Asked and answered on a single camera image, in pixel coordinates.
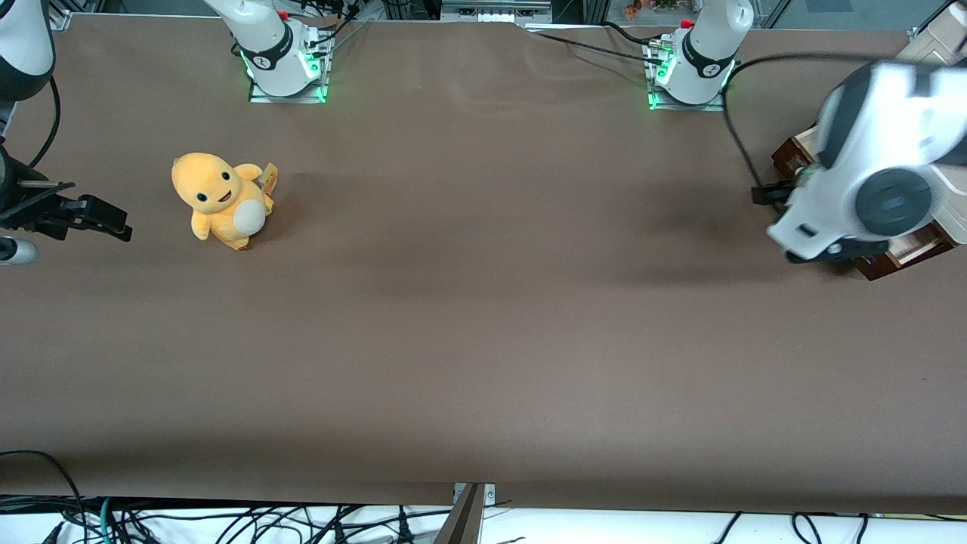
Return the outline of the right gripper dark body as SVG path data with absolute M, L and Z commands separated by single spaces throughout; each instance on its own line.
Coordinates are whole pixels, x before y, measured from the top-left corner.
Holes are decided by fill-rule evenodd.
M 42 219 L 51 210 L 53 196 L 60 184 L 11 158 L 4 146 L 1 156 L 2 230 L 35 232 L 34 221 Z

